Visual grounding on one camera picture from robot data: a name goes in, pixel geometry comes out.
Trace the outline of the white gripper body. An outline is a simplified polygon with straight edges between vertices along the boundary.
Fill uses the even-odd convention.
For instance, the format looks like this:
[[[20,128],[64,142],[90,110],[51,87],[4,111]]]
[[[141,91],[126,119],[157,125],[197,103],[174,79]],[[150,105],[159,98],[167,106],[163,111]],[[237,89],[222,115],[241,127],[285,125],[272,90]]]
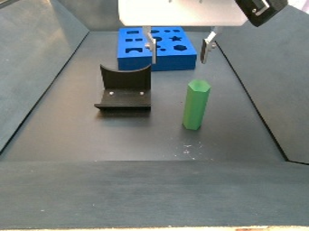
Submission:
[[[241,26],[248,21],[234,0],[118,0],[126,26]]]

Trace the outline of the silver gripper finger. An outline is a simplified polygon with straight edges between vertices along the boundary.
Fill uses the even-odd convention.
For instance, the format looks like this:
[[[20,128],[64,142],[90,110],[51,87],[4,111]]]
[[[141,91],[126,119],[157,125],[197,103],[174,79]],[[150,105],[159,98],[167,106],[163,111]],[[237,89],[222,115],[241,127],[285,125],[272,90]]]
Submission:
[[[217,39],[217,36],[221,34],[221,32],[222,32],[222,27],[214,26],[212,28],[212,32],[209,33],[208,37],[202,40],[202,49],[201,49],[202,64],[206,63],[208,54],[217,46],[216,39]]]
[[[142,33],[146,37],[147,43],[145,44],[145,47],[151,51],[153,53],[153,64],[157,64],[157,40],[151,34],[151,27],[143,26]]]

